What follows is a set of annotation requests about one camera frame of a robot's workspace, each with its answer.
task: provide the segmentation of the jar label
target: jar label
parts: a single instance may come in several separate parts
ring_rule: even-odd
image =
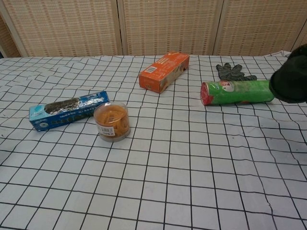
[[[106,126],[97,125],[97,127],[100,134],[105,136],[115,136],[113,126],[106,127]]]

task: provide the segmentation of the woven wall panel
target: woven wall panel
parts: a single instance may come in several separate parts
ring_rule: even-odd
[[[3,51],[3,56],[7,58],[16,58],[20,57],[20,53],[11,37],[11,34],[7,27],[5,26],[5,23],[0,17],[0,46]]]
[[[307,0],[225,0],[215,55],[290,51],[307,17]]]
[[[110,0],[3,1],[29,56],[121,54]]]
[[[304,27],[302,28],[293,49],[298,48],[301,45],[307,44],[307,20],[305,22]]]
[[[122,0],[128,54],[212,54],[221,0]]]

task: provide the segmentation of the can label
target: can label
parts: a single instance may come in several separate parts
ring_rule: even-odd
[[[222,80],[220,81],[220,85],[222,86],[223,90],[225,90],[226,92],[233,92],[235,90],[233,83],[229,81]]]
[[[98,132],[100,134],[102,134],[102,135],[105,135],[105,136],[115,136],[115,132],[114,132],[114,127],[113,126],[106,127],[106,126],[97,125],[97,128],[98,128]]]

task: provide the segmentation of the pringles can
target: pringles can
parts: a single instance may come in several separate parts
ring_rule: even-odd
[[[269,80],[203,82],[201,102],[209,104],[259,103],[274,99]]]

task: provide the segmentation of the plastic container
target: plastic container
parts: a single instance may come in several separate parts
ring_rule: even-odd
[[[269,80],[203,82],[201,102],[209,104],[270,102]]]
[[[123,103],[102,104],[95,109],[94,119],[99,136],[105,141],[120,141],[130,133],[128,110]]]

